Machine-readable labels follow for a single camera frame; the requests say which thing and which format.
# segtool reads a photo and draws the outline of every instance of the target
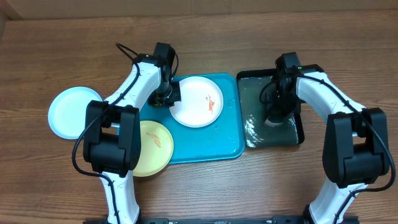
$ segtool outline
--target orange design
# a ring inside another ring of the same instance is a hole
[[[154,140],[154,142],[157,145],[157,147],[162,147],[162,144],[160,143],[160,139],[159,139],[159,137],[157,137],[156,134],[147,133],[147,135],[149,135]]]
[[[209,95],[209,98],[206,97],[206,100],[207,99],[209,101],[209,110],[211,111],[211,114],[213,114],[213,106],[214,106],[215,102],[211,100],[211,96],[210,95]]]

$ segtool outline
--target yellow plate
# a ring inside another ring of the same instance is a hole
[[[141,155],[132,174],[147,177],[161,171],[170,161],[174,142],[170,131],[155,121],[141,121]]]

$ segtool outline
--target blue plastic tray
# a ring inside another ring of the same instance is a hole
[[[174,77],[173,81],[190,76]],[[189,128],[174,120],[168,108],[153,108],[147,103],[139,115],[141,121],[159,122],[172,134],[174,152],[169,164],[234,159],[245,148],[236,80],[226,73],[198,76],[215,82],[223,93],[223,110],[212,124],[202,128]]]

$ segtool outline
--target wall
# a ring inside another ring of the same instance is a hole
[[[0,0],[18,19],[398,9],[397,0]]]

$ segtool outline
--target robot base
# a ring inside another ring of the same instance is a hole
[[[303,216],[274,216],[272,218],[242,218],[242,219],[197,219],[168,220],[166,218],[143,219],[141,224],[311,224]],[[344,218],[342,224],[360,224],[358,218]]]

